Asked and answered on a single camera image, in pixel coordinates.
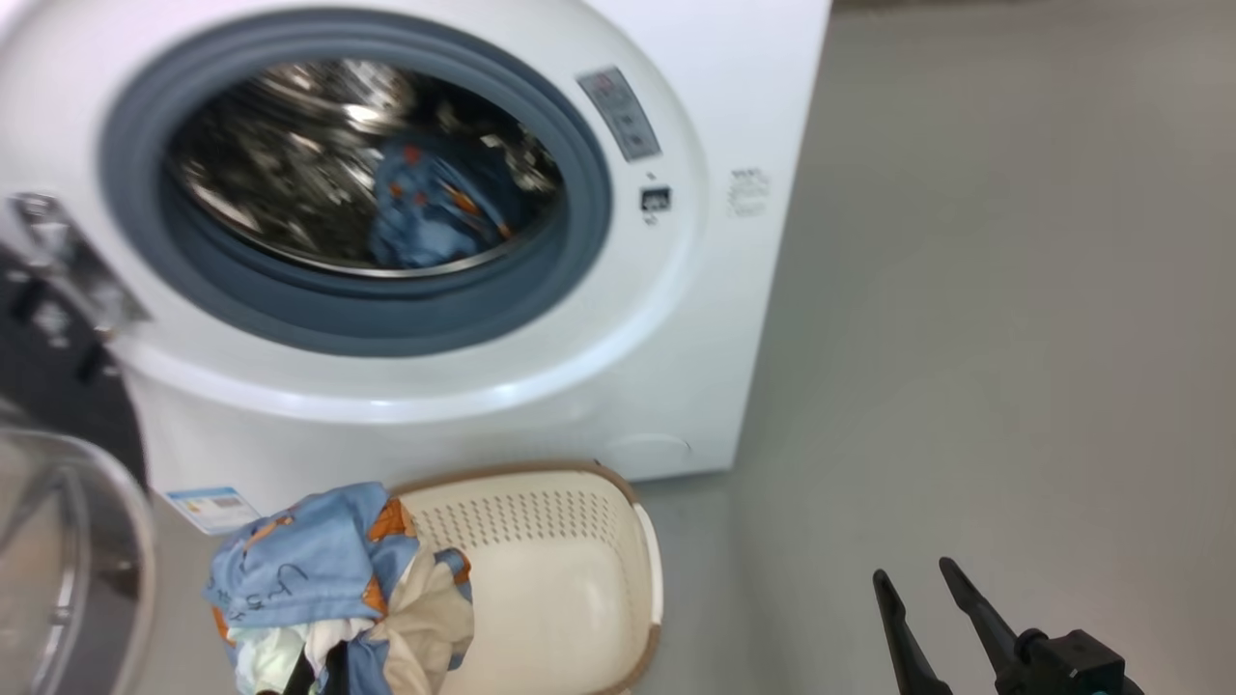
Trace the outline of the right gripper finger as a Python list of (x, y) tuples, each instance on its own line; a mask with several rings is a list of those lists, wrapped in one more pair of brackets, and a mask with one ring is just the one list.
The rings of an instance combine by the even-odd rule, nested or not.
[(875, 570), (871, 580), (899, 695), (953, 695), (948, 683), (936, 676), (908, 628), (908, 610), (887, 573)]
[(941, 556), (941, 575), (952, 594), (953, 601), (971, 621), (976, 638), (993, 664), (997, 679), (1012, 679), (1023, 673), (1023, 665), (1016, 655), (1017, 633), (997, 613), (993, 603), (971, 584), (967, 573), (962, 571), (953, 559)]

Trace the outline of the blue garment with cream lining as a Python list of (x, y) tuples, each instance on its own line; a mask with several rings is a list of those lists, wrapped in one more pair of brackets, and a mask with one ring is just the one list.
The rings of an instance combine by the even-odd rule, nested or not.
[(203, 597), (239, 695), (284, 695), (305, 654), (326, 695), (328, 650), (349, 642), (351, 695), (440, 695), (475, 638), (471, 564), (421, 540), (379, 484), (311, 493), (221, 543)]

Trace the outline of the black-rimmed glass washer door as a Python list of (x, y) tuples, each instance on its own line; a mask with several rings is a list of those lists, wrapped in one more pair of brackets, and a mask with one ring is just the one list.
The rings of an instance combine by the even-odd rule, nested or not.
[(0, 207), (0, 695), (125, 695), (152, 528), (110, 340), (135, 314), (53, 195)]

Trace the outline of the blue orange-print garment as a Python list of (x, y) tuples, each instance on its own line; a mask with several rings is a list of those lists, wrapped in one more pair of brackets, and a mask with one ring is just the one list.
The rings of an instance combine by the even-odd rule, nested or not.
[(368, 250), (379, 267), (426, 270), (494, 250), (531, 219), (502, 155), (415, 131), (379, 146)]

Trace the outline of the white front-load washing machine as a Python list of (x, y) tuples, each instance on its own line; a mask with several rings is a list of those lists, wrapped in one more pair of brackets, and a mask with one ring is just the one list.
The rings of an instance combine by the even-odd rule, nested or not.
[[(491, 40), (569, 93), (613, 177), (611, 239), (562, 304), (493, 343), (409, 359), (308, 352), (213, 320), (119, 232), (98, 141), (124, 82), (192, 31), (261, 9), (396, 9)], [(154, 492), (230, 486), (260, 514), (308, 493), (684, 439), (732, 467), (833, 0), (0, 0), (0, 195), (66, 207), (142, 317), (112, 351)], [(576, 78), (616, 66), (661, 155), (627, 162)], [(730, 171), (768, 172), (730, 216)], [(643, 214), (644, 185), (672, 208)]]

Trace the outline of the stainless steel washing machine drum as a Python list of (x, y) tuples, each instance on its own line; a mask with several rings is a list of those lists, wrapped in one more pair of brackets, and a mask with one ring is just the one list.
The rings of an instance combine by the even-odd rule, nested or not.
[[(379, 146), (403, 132), (494, 148), (531, 219), (494, 250), (426, 270), (388, 270), (368, 250)], [(548, 147), (510, 113), (438, 75), (367, 59), (282, 63), (225, 89), (174, 136), (182, 189), (239, 240), (336, 275), (407, 279), (493, 263), (565, 210)]]

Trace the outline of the blue energy label sticker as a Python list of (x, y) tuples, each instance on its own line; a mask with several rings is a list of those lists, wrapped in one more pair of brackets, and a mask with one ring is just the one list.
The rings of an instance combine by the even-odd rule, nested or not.
[(230, 486), (166, 491), (159, 496), (208, 535), (230, 534), (261, 517), (242, 493)]

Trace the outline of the cream perforated laundry basket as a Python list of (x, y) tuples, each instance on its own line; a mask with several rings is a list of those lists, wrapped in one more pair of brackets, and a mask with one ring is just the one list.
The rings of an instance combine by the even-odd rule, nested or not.
[(595, 460), (535, 460), (394, 488), (426, 548), (471, 564), (475, 638), (440, 695), (635, 695), (661, 638), (658, 532)]

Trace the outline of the round white filter cover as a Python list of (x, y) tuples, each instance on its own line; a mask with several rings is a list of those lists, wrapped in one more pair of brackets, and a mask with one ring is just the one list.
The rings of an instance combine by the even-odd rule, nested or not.
[(692, 449), (684, 439), (658, 432), (641, 432), (609, 441), (596, 459), (622, 479), (645, 481), (684, 475), (691, 454)]

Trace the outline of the small printed text label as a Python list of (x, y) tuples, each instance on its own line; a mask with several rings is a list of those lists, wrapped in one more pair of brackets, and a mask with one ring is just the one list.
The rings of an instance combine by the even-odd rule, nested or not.
[(730, 171), (726, 207), (730, 216), (759, 216), (768, 211), (772, 185), (768, 172), (760, 168)]

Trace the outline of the grey warning sticker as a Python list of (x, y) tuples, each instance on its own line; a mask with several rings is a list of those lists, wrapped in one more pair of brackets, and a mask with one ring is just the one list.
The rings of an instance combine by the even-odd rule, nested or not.
[(590, 70), (576, 78), (578, 88), (604, 119), (627, 162), (661, 155), (661, 146), (639, 96), (616, 66)]

